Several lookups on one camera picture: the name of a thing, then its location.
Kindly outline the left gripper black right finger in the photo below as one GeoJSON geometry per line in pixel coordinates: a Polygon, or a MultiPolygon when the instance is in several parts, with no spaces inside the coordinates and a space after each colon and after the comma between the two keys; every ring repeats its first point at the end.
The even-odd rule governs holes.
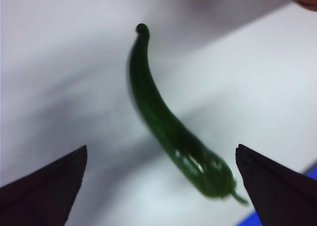
{"type": "Polygon", "coordinates": [[[240,144],[236,164],[264,226],[315,226],[317,182],[240,144]]]}

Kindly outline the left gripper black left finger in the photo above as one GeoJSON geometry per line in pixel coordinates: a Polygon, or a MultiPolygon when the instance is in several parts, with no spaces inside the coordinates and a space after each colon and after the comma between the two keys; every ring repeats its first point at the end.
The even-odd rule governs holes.
{"type": "Polygon", "coordinates": [[[82,146],[0,188],[2,226],[63,226],[81,188],[87,164],[82,146]]]}

